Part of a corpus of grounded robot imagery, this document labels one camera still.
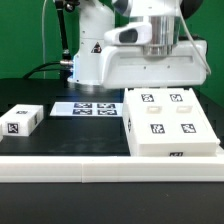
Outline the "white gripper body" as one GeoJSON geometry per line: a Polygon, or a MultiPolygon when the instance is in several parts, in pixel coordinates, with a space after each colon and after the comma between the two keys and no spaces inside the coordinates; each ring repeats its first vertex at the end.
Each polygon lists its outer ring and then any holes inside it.
{"type": "Polygon", "coordinates": [[[107,89],[201,85],[206,68],[189,41],[167,56],[146,56],[142,47],[107,46],[99,60],[100,84],[107,89]]]}

